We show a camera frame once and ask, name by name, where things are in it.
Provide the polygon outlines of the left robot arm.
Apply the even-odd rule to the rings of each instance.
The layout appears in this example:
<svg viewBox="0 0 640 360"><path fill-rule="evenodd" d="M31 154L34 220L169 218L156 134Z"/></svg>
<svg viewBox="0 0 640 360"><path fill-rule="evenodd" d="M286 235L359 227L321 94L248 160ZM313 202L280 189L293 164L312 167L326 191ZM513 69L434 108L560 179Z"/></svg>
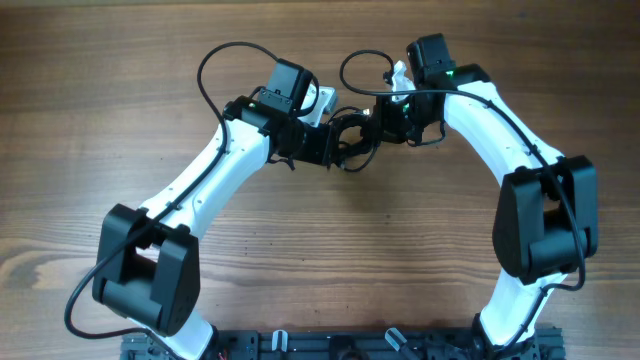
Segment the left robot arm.
<svg viewBox="0 0 640 360"><path fill-rule="evenodd" d="M213 138L157 195L122 204L101 229L92 296L134 322L132 332L170 359L204 359L216 328L195 305L201 288L199 242L239 187L269 162L324 164L337 101L307 69L280 59L266 86L219 111Z"/></svg>

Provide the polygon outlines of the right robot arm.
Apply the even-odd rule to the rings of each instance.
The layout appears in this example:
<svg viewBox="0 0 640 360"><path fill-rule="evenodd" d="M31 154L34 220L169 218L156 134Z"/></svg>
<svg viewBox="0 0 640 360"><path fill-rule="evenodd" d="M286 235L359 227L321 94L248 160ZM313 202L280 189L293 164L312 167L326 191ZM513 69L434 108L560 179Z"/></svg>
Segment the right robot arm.
<svg viewBox="0 0 640 360"><path fill-rule="evenodd" d="M497 180L492 244L501 272L478 321L489 355L516 354L552 292L584 286L586 260L598 247L596 169L535 135L479 65L455 63L443 35L421 37L406 51L374 112L389 142L421 146L428 125L450 127Z"/></svg>

